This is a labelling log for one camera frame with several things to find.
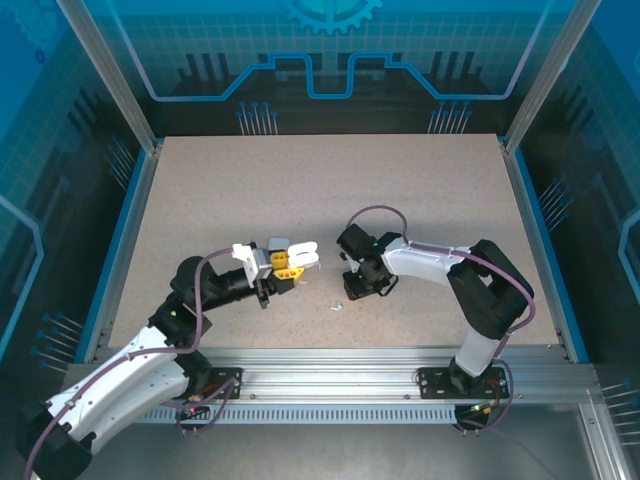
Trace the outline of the aluminium front rail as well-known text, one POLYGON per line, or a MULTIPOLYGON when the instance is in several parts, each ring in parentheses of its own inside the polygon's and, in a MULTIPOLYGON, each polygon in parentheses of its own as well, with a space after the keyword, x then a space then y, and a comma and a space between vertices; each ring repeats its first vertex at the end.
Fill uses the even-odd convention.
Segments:
MULTIPOLYGON (((248 404, 417 403, 421 367, 445 367, 453 347, 204 348, 215 367, 243 369, 240 402, 248 404)), ((501 355, 514 377, 512 401, 600 403, 595 368, 571 363, 559 345, 516 345, 501 355)))

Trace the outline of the blue printed side panel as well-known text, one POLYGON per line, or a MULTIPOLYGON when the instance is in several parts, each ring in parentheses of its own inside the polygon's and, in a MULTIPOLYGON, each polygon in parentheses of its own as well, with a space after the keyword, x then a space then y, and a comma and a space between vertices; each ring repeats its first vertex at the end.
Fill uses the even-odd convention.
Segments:
POLYGON ((56 0, 0 0, 0 379, 75 355, 140 147, 56 0))
POLYGON ((576 350, 640 389, 640 0, 601 0, 520 148, 576 350))

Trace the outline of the blue printed back panel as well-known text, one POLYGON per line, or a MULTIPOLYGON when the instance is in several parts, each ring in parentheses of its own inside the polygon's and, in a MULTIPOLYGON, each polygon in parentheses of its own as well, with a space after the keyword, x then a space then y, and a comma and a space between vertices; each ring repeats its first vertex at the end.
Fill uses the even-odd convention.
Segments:
POLYGON ((160 137, 503 134, 576 0, 84 0, 160 137))

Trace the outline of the aluminium frame post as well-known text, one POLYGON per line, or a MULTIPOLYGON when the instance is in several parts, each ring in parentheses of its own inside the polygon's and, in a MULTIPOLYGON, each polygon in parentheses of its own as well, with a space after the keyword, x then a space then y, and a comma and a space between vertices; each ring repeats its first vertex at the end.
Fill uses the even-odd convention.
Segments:
POLYGON ((506 156, 515 155, 601 2, 576 0, 504 137, 503 153, 506 156))
POLYGON ((83 0, 55 1, 140 146, 155 154, 156 136, 83 0))

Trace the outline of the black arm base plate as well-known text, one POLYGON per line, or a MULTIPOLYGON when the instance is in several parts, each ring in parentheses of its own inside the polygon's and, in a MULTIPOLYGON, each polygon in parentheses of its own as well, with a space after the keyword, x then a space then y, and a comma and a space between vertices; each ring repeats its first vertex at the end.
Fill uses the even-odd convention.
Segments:
POLYGON ((510 397, 506 372, 489 367, 479 377, 453 374, 448 367, 423 367, 415 376, 423 400, 472 400, 510 397))
POLYGON ((200 370, 189 378, 187 389, 178 396, 181 401, 197 402, 205 399, 223 399, 228 390, 224 384, 233 380, 230 386, 230 399, 240 397, 244 371, 238 367, 210 368, 200 370))

